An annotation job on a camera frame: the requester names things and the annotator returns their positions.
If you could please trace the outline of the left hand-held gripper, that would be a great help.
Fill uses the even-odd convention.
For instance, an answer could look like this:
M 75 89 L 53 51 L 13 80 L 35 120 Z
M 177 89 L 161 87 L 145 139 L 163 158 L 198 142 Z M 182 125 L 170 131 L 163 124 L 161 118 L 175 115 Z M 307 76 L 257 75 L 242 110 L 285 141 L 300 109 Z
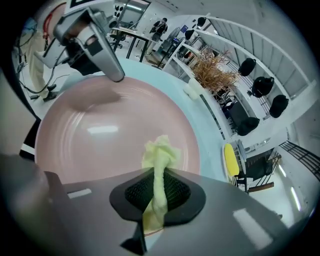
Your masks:
M 79 21 L 88 24 L 85 44 L 69 35 Z M 48 68 L 67 63 L 83 76 L 102 71 L 110 80 L 122 81 L 125 72 L 107 40 L 107 34 L 116 24 L 114 15 L 106 16 L 99 10 L 99 0 L 68 0 L 63 16 L 54 27 L 54 38 L 42 53 L 42 62 Z

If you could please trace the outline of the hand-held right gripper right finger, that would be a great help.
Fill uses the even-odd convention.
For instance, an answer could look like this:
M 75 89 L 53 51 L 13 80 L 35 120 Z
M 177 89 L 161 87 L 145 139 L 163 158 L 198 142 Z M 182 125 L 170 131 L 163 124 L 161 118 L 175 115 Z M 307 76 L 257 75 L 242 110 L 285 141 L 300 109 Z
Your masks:
M 200 185 L 206 202 L 191 222 L 166 227 L 149 256 L 268 256 L 294 236 L 277 214 L 230 183 L 176 173 Z

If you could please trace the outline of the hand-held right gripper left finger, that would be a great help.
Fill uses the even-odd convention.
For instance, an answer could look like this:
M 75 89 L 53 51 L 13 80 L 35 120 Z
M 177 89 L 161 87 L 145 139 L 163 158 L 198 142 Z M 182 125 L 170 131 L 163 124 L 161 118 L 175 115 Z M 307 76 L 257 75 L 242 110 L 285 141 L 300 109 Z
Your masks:
M 153 170 L 63 184 L 78 256 L 145 256 L 143 212 L 153 193 Z

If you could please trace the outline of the pink plate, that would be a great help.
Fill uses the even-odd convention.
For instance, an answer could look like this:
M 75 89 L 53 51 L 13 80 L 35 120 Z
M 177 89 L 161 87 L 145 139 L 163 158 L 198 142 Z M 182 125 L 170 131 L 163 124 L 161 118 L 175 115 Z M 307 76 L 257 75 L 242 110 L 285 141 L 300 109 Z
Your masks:
M 172 168 L 199 174 L 199 146 L 182 109 L 154 86 L 126 77 L 65 82 L 42 119 L 35 162 L 63 184 L 93 181 L 151 166 L 151 152 L 176 153 Z

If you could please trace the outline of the yellow cloth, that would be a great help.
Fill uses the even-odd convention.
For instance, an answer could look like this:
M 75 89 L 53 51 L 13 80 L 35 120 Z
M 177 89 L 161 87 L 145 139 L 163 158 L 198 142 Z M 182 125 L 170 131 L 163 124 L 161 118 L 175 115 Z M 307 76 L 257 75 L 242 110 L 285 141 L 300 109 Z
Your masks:
M 143 233 L 152 235 L 164 227 L 164 216 L 168 212 L 168 200 L 165 194 L 165 168 L 175 168 L 180 160 L 181 150 L 170 144 L 167 135 L 161 135 L 154 142 L 145 144 L 142 157 L 143 168 L 153 168 L 153 196 L 142 215 Z

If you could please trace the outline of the person's left forearm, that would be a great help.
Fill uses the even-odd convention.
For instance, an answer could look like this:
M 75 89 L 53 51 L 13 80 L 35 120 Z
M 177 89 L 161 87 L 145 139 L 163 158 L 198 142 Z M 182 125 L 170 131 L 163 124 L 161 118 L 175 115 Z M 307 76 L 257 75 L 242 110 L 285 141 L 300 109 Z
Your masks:
M 54 38 L 54 28 L 64 15 L 66 4 L 66 0 L 48 0 L 33 15 L 37 31 L 44 40 L 50 42 Z

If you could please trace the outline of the person's left hand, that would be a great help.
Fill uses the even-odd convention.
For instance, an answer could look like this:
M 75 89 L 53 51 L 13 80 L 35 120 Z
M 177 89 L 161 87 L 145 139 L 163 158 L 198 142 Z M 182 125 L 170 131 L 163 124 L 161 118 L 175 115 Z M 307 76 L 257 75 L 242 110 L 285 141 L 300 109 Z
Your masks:
M 74 24 L 68 33 L 72 38 L 80 40 L 83 45 L 90 45 L 97 39 L 91 27 L 82 21 Z

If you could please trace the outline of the black office chair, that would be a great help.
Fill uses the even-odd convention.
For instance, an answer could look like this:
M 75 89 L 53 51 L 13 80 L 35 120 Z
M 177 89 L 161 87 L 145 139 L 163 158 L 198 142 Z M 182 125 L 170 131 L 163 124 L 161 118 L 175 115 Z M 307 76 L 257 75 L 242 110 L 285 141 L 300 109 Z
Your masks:
M 117 47 L 122 49 L 123 45 L 121 44 L 121 42 L 123 42 L 126 39 L 126 35 L 123 32 L 121 32 L 115 28 L 112 28 L 110 35 L 109 35 L 109 38 L 111 39 L 111 41 L 110 41 L 111 46 L 115 46 L 117 40 L 119 40 Z

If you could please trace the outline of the white table with black stand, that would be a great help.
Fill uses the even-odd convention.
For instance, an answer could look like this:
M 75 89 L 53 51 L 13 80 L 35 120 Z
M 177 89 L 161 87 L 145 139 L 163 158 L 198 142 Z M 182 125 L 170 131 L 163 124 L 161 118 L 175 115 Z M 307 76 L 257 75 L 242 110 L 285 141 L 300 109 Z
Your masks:
M 140 40 L 140 41 L 144 42 L 144 45 L 143 45 L 143 48 L 142 48 L 142 51 L 141 51 L 141 54 L 139 57 L 139 62 L 142 63 L 144 60 L 144 57 L 145 57 L 145 53 L 149 47 L 149 44 L 152 42 L 152 39 L 150 39 L 142 34 L 139 34 L 136 31 L 129 29 L 129 28 L 123 28 L 123 27 L 120 27 L 120 28 L 114 27 L 114 28 L 116 30 L 119 30 L 120 32 L 123 32 L 126 36 L 132 37 L 132 41 L 129 45 L 129 48 L 128 48 L 128 51 L 126 54 L 127 59 L 129 59 L 131 56 L 132 50 L 133 50 L 134 46 L 136 45 L 136 40 Z M 116 52 L 116 50 L 118 48 L 118 46 L 117 46 L 118 42 L 119 42 L 119 40 L 117 40 L 115 46 L 113 46 L 114 52 Z

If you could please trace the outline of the yellow corn cob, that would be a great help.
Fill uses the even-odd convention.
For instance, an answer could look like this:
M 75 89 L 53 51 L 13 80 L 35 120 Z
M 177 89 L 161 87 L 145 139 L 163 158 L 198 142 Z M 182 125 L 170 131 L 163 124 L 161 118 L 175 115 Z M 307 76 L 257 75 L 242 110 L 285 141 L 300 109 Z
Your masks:
M 234 149 L 231 144 L 224 145 L 223 155 L 226 170 L 229 176 L 237 176 L 240 172 Z

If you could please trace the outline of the table with light-blue tablecloth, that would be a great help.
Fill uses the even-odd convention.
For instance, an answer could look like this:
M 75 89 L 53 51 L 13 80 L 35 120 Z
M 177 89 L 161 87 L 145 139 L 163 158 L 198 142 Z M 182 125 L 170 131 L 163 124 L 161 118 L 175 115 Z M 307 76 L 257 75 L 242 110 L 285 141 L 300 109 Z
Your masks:
M 194 131 L 198 143 L 200 156 L 200 172 L 198 174 L 226 182 L 227 178 L 222 160 L 224 142 L 205 102 L 201 99 L 190 99 L 183 90 L 186 83 L 166 72 L 132 60 L 123 59 L 121 64 L 126 77 L 152 85 L 165 93 L 181 108 Z M 85 78 L 73 74 L 67 80 L 75 83 Z

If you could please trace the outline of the black standing fan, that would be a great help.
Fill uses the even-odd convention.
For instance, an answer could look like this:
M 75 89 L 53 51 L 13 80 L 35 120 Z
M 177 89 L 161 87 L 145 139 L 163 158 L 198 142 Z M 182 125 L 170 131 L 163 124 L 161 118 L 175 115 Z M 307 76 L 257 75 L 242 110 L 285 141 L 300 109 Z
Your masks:
M 179 35 L 180 30 L 181 28 L 178 26 L 169 34 L 169 36 L 166 39 L 169 45 L 171 44 L 172 40 Z

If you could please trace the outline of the staircase with black railing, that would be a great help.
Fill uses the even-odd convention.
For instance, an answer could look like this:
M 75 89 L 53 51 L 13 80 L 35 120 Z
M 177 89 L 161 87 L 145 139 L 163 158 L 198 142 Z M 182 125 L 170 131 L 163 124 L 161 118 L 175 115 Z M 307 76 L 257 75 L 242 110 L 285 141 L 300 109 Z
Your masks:
M 279 147 L 300 162 L 320 182 L 320 157 L 288 140 Z M 280 166 L 281 158 L 273 148 L 247 158 L 238 183 L 244 186 L 244 191 L 248 194 L 272 188 L 274 182 L 270 179 L 276 167 Z

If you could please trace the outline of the dried plant bouquet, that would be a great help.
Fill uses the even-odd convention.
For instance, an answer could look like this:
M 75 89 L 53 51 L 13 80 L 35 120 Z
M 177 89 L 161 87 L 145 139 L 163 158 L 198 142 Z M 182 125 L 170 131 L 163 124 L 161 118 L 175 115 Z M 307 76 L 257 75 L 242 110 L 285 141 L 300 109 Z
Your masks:
M 191 68 L 193 77 L 183 88 L 184 93 L 190 99 L 197 100 L 204 92 L 217 94 L 221 90 L 230 92 L 236 89 L 239 73 L 221 69 L 227 58 L 226 51 L 215 56 L 211 48 L 201 50 L 196 64 Z

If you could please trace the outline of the white shelving unit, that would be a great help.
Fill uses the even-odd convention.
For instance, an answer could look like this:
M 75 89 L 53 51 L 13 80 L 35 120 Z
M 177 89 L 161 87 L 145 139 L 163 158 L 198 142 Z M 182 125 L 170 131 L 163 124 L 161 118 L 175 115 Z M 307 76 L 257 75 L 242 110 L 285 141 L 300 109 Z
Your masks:
M 185 44 L 199 55 L 206 48 L 214 53 L 227 52 L 227 62 L 222 68 L 237 72 L 247 58 L 256 60 L 254 70 L 248 76 L 239 74 L 234 94 L 248 116 L 266 121 L 273 99 L 284 95 L 290 103 L 311 84 L 311 78 L 279 45 L 251 28 L 233 21 L 209 17 L 204 24 L 205 30 L 197 26 L 197 20 L 187 30 L 194 30 Z M 250 95 L 256 78 L 274 78 L 269 94 L 257 98 Z

